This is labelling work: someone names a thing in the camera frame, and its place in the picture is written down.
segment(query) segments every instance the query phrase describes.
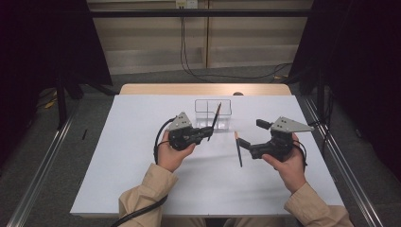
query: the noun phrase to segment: black horizontal bar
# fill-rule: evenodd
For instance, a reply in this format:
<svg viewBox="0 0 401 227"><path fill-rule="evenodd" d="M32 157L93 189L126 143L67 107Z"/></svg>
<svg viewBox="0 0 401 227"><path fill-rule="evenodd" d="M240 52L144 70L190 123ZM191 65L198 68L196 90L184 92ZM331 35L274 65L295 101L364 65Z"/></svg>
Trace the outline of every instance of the black horizontal bar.
<svg viewBox="0 0 401 227"><path fill-rule="evenodd" d="M309 17L333 12L309 9L131 9L90 11L94 18L113 17Z"/></svg>

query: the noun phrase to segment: transparent container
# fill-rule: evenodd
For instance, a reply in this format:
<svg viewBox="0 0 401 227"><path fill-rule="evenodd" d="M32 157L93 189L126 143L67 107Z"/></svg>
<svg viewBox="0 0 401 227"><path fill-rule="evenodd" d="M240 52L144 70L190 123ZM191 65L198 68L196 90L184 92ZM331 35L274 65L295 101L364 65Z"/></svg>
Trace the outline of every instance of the transparent container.
<svg viewBox="0 0 401 227"><path fill-rule="evenodd" d="M230 99L197 99L195 100L195 114L197 128L212 126L218 105L221 103L215 130L227 131L230 129L231 100Z"/></svg>

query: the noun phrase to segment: pencil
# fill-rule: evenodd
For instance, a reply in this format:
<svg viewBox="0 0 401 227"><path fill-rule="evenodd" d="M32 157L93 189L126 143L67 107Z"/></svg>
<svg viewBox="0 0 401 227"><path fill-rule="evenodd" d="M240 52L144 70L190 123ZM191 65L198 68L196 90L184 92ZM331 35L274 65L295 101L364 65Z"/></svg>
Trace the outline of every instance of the pencil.
<svg viewBox="0 0 401 227"><path fill-rule="evenodd" d="M242 167L241 151L239 150L238 133L234 131L236 150L238 151L239 165Z"/></svg>

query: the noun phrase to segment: long-sleeved shirt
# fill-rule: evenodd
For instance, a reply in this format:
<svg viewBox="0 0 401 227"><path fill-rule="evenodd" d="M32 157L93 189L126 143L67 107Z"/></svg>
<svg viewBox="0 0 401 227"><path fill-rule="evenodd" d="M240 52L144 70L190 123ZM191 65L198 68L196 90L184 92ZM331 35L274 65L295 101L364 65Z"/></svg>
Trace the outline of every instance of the long-sleeved shirt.
<svg viewBox="0 0 401 227"><path fill-rule="evenodd" d="M168 194L177 181L177 176L168 170L151 164L142 183L121 195L119 199L120 217L159 201ZM160 206L121 226L159 227L162 208ZM327 205L308 183L305 183L288 199L285 209L304 226L353 226L345 207Z"/></svg>

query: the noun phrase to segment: human hand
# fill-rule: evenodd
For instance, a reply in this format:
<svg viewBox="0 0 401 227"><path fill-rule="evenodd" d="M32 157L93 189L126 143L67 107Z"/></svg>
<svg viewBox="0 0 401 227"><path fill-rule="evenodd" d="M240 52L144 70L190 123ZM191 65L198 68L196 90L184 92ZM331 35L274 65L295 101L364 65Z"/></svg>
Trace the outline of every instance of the human hand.
<svg viewBox="0 0 401 227"><path fill-rule="evenodd" d="M298 141L295 133L292 134L292 139ZM294 194L306 183L303 155L297 148L291 150L289 158L283 163L268 154L263 154L262 158L279 172L284 185L291 194Z"/></svg>
<svg viewBox="0 0 401 227"><path fill-rule="evenodd" d="M158 147L158 166L167 169L170 172L174 172L180 167L183 159L190 155L194 151L195 144L191 144L188 148L181 151L177 151L172 148L168 143L168 131L163 134L163 139Z"/></svg>

